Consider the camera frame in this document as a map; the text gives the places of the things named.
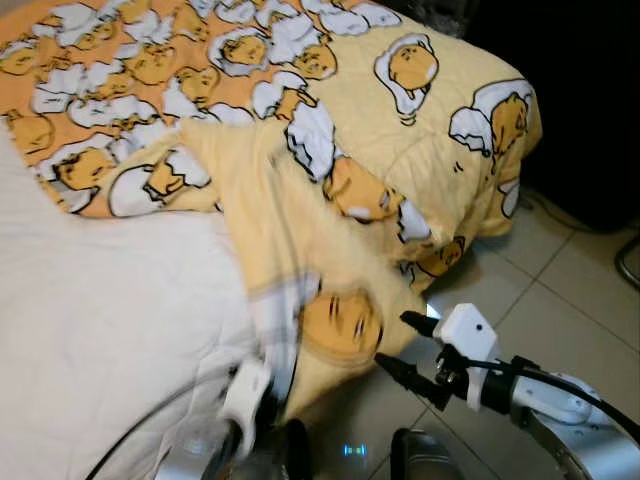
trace metal robot arm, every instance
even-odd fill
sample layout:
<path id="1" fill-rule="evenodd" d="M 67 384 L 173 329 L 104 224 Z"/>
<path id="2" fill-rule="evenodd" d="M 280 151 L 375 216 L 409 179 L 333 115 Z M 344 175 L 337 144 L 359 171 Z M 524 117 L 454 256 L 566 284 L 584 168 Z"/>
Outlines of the metal robot arm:
<path id="1" fill-rule="evenodd" d="M 472 410 L 486 407 L 509 415 L 554 457 L 569 480 L 640 479 L 640 448 L 635 443 L 640 427 L 626 419 L 634 442 L 585 400 L 600 399 L 577 378 L 546 374 L 522 357 L 500 361 L 497 335 L 474 305 L 457 305 L 440 321 L 416 312 L 401 318 L 442 346 L 435 383 L 422 377 L 415 365 L 376 355 L 380 366 L 405 388 L 440 410 L 456 395 Z"/>

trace yellow blanket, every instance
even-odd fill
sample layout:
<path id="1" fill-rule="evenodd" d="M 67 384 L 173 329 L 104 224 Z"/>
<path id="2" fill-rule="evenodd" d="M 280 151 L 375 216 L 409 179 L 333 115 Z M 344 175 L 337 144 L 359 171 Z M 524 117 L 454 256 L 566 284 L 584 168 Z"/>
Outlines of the yellow blanket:
<path id="1" fill-rule="evenodd" d="M 49 0 L 0 27 L 0 113 L 63 210 L 224 212 L 291 411 L 410 340 L 413 291 L 508 230 L 541 136 L 517 71 L 369 1 Z"/>

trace dark wall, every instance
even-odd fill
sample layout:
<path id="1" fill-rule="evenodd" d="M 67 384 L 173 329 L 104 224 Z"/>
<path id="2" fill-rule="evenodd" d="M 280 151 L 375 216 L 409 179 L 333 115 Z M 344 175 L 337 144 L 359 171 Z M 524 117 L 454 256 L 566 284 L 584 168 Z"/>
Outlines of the dark wall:
<path id="1" fill-rule="evenodd" d="M 536 89 L 544 139 L 523 181 L 603 230 L 640 213 L 637 0 L 483 0 L 470 43 Z"/>

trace white bed sheet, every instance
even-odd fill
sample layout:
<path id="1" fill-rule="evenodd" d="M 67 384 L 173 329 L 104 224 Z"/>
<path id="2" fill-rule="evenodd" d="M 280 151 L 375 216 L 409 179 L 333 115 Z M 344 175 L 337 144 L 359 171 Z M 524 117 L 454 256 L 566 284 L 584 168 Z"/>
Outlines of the white bed sheet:
<path id="1" fill-rule="evenodd" d="M 0 478 L 83 479 L 170 392 L 255 350 L 241 273 L 218 214 L 61 213 L 6 130 L 0 186 Z M 159 415 L 100 478 L 143 478 L 225 382 Z"/>

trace bed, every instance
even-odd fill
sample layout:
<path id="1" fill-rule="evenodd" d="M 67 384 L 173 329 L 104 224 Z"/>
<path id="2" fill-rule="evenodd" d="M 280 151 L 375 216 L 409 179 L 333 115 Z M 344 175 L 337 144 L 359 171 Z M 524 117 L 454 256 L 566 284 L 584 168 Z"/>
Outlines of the bed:
<path id="1" fill-rule="evenodd" d="M 2 478 L 82 479 L 213 377 L 104 472 L 147 478 L 247 355 L 292 416 L 400 351 L 399 313 L 509 229 L 541 136 L 512 67 L 371 2 L 46 0 L 0 26 Z"/>

